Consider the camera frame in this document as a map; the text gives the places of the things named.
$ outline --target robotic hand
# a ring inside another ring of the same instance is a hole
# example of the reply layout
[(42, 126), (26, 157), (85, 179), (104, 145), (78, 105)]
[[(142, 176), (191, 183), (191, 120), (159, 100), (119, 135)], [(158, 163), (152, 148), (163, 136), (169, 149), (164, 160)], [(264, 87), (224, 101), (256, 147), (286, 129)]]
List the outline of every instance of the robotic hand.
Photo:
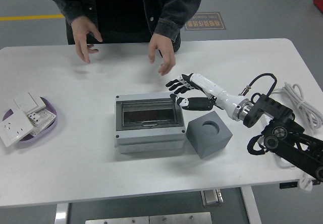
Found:
[[(248, 109), (252, 106), (250, 100), (243, 95), (230, 95), (220, 86), (203, 77), (200, 74), (182, 74), (177, 79), (166, 84), (170, 91), (172, 100), (187, 110), (211, 110), (213, 106), (224, 109), (228, 116), (236, 121), (244, 120)], [(197, 89), (202, 91), (206, 97), (201, 98), (182, 98), (177, 96), (188, 90)]]
[[(271, 76), (275, 82), (267, 95), (256, 93), (251, 100), (245, 97), (251, 85), (262, 76)], [(242, 120), (246, 127), (252, 127), (263, 114), (271, 118), (269, 124), (260, 135), (253, 137), (247, 146), (248, 152), (253, 155), (265, 154), (271, 151), (286, 159), (304, 172), (323, 181), (323, 141), (305, 135), (305, 131), (295, 120), (293, 111), (269, 97), (276, 85), (277, 79), (273, 74), (262, 74), (256, 77), (238, 96), (228, 94), (217, 84), (200, 74), (182, 74), (179, 78), (166, 84), (172, 100), (187, 110), (211, 110), (213, 106), (224, 109), (228, 116), (236, 121)], [(177, 96), (188, 90), (197, 89), (206, 97), (182, 98)], [(261, 150), (254, 150), (258, 143)]]

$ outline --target metal plate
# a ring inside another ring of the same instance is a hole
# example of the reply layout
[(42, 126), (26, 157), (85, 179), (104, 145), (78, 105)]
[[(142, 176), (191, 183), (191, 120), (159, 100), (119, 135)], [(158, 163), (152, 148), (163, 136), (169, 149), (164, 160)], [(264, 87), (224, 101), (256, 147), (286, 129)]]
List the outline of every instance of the metal plate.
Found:
[(149, 224), (149, 216), (87, 220), (85, 224)]
[(151, 216), (150, 224), (212, 224), (212, 220), (210, 212), (200, 212)]
[(212, 224), (210, 212), (87, 220), (85, 224)]

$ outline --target circular hole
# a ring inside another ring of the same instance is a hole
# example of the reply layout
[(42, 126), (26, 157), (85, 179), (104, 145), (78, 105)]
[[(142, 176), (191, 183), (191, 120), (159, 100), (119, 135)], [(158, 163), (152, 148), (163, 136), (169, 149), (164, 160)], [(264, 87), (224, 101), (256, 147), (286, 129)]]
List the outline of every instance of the circular hole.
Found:
[(202, 131), (206, 135), (217, 135), (220, 131), (220, 128), (217, 123), (212, 121), (206, 121), (202, 124)]

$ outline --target white wall socket panel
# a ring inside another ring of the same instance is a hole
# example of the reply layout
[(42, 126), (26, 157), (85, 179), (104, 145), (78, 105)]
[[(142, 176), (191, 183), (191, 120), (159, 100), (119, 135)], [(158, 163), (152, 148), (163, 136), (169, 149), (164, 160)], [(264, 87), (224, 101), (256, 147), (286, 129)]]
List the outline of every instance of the white wall socket panel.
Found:
[(22, 110), (26, 115), (46, 107), (44, 101), (42, 101), (34, 89), (16, 96), (8, 101), (8, 105), (14, 113)]
[(26, 135), (28, 135), (34, 126), (26, 117), (22, 110), (16, 110), (13, 115), (9, 116), (0, 124), (0, 137), (6, 147), (9, 147)]

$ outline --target human hand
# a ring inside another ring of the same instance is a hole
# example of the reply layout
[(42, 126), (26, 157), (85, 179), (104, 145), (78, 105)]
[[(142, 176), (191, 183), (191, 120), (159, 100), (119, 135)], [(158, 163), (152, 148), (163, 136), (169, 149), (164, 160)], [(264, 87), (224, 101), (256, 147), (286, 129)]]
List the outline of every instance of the human hand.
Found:
[(173, 49), (172, 41), (165, 36), (154, 33), (149, 43), (149, 54), (150, 63), (155, 61), (155, 51), (160, 50), (163, 55), (164, 63), (161, 65), (158, 72), (163, 76), (172, 69), (176, 64), (175, 54)]
[(88, 64), (91, 63), (89, 53), (98, 52), (98, 49), (91, 49), (92, 47), (94, 47), (93, 44), (87, 45), (86, 35), (92, 32), (94, 38), (102, 42), (102, 37), (99, 30), (86, 16), (76, 18), (74, 21), (72, 21), (71, 26), (75, 41), (76, 54), (83, 61), (87, 62)]

